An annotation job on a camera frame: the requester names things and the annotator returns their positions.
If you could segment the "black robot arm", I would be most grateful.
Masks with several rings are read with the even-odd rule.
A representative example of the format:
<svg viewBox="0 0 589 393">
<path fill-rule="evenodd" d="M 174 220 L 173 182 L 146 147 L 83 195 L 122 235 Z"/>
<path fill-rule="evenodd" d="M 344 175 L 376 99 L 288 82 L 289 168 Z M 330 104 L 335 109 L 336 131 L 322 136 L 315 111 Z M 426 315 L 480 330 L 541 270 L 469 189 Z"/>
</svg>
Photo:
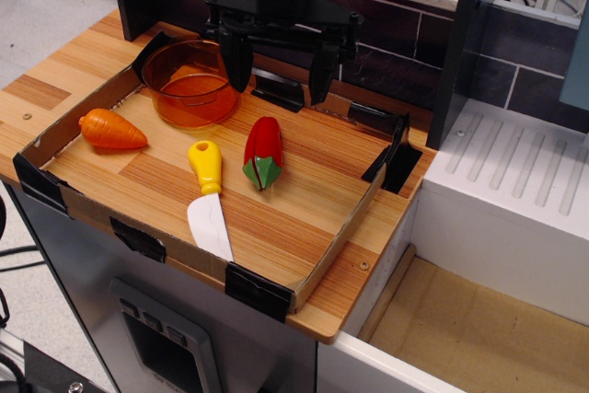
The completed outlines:
<svg viewBox="0 0 589 393">
<path fill-rule="evenodd" d="M 309 52 L 311 102 L 327 98 L 340 66 L 358 53 L 363 16 L 330 0 L 204 0 L 207 36 L 219 45 L 228 80 L 242 92 L 256 45 Z"/>
</svg>

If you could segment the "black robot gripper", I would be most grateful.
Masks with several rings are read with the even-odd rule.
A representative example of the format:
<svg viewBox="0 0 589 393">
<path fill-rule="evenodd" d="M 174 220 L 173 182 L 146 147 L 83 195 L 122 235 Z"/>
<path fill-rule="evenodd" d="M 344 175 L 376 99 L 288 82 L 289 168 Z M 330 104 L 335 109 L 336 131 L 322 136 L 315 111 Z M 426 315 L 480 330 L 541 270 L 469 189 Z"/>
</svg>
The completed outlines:
<svg viewBox="0 0 589 393">
<path fill-rule="evenodd" d="M 314 52 L 308 88 L 311 104 L 325 101 L 340 62 L 358 52 L 364 18 L 330 0 L 305 0 L 300 9 L 285 0 L 268 10 L 260 0 L 204 0 L 207 35 L 215 39 L 233 89 L 243 93 L 253 67 L 255 45 Z"/>
</svg>

